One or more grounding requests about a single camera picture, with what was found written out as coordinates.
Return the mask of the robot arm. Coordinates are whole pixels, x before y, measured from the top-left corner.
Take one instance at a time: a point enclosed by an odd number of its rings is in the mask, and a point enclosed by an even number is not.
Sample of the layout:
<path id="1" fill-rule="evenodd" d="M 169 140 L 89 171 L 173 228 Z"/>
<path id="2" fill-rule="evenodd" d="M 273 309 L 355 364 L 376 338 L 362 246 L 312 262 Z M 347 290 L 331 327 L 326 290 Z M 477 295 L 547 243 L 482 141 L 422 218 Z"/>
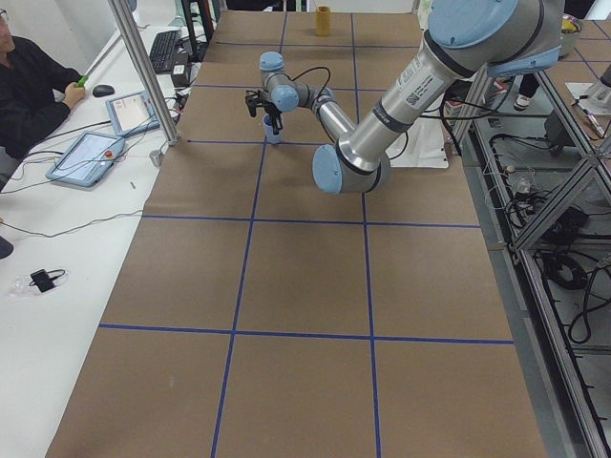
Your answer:
<path id="1" fill-rule="evenodd" d="M 390 175 L 387 150 L 458 79 L 480 69 L 488 76 L 536 73 L 556 64 L 561 1 L 434 1 L 421 47 L 360 123 L 354 123 L 327 86 L 298 82 L 278 52 L 260 57 L 262 86 L 245 96 L 253 115 L 264 109 L 279 135 L 282 115 L 307 108 L 331 144 L 317 149 L 312 174 L 328 194 L 367 193 Z"/>

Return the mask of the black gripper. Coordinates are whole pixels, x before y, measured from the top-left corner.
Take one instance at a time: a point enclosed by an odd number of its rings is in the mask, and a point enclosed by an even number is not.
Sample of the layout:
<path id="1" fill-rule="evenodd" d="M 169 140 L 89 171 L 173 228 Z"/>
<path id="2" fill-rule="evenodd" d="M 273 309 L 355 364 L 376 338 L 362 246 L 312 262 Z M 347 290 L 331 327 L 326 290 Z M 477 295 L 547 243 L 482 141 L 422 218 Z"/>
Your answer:
<path id="1" fill-rule="evenodd" d="M 270 100 L 267 92 L 263 90 L 246 90 L 244 101 L 251 117 L 256 117 L 259 108 L 269 114 L 270 126 L 273 133 L 279 133 L 283 129 L 282 115 L 276 114 L 277 107 Z"/>

